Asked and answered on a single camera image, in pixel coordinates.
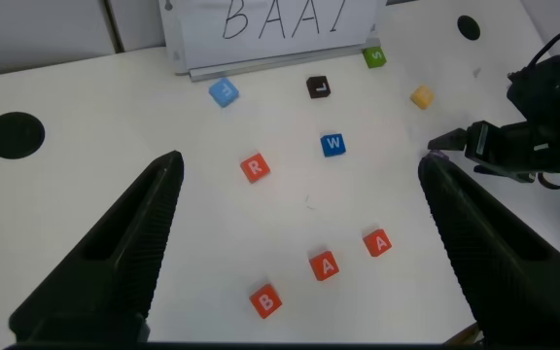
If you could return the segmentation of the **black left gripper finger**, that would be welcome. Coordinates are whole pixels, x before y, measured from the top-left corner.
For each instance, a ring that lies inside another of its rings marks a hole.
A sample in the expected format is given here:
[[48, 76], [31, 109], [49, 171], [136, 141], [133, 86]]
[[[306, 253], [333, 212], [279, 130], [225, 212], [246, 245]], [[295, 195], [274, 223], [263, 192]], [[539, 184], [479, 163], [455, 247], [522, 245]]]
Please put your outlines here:
[[141, 343], [184, 161], [153, 160], [9, 319], [19, 343]]

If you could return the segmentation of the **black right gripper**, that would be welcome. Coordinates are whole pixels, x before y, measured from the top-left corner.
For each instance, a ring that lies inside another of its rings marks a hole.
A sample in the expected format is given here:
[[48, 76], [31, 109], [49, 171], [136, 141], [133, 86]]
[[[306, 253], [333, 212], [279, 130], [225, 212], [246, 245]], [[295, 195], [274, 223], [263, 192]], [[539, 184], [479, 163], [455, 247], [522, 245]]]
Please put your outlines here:
[[[429, 141], [475, 173], [532, 184], [560, 173], [560, 146], [526, 122], [474, 122]], [[492, 343], [560, 343], [560, 253], [460, 167], [429, 154], [418, 178], [472, 315]]]

